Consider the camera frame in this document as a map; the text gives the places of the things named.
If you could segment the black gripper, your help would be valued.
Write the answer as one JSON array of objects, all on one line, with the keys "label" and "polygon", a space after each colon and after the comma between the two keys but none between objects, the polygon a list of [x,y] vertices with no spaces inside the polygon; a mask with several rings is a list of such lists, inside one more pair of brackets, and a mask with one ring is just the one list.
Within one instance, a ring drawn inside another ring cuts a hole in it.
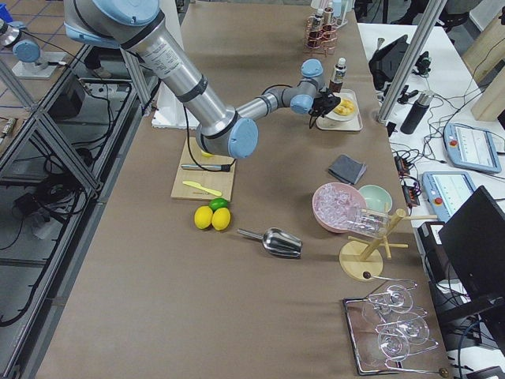
[{"label": "black gripper", "polygon": [[320,91],[320,95],[313,100],[309,115],[312,117],[324,117],[333,111],[341,103],[341,98],[326,88]]}]

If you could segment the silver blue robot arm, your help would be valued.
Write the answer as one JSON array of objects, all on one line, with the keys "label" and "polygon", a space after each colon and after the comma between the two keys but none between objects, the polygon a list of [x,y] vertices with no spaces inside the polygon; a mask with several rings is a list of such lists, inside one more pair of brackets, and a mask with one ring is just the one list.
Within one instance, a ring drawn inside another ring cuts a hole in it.
[{"label": "silver blue robot arm", "polygon": [[87,45],[121,48],[139,56],[198,120],[196,142],[205,152],[243,159],[256,148],[256,120],[282,107],[297,114],[314,110],[331,92],[324,69],[311,58],[301,66],[297,86],[270,88],[234,108],[214,92],[166,28],[157,1],[66,1],[64,25],[70,39]]}]

